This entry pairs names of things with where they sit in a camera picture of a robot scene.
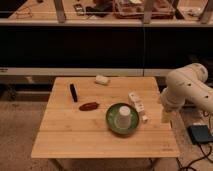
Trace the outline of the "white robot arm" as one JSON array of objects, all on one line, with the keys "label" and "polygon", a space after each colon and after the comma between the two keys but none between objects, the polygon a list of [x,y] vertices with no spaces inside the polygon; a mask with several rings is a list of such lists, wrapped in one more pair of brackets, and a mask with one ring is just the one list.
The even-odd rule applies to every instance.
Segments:
[{"label": "white robot arm", "polygon": [[200,63],[192,63],[169,72],[166,76],[166,88],[159,97],[163,106],[161,121],[169,123],[186,100],[213,114],[213,89],[205,84],[207,79],[208,71]]}]

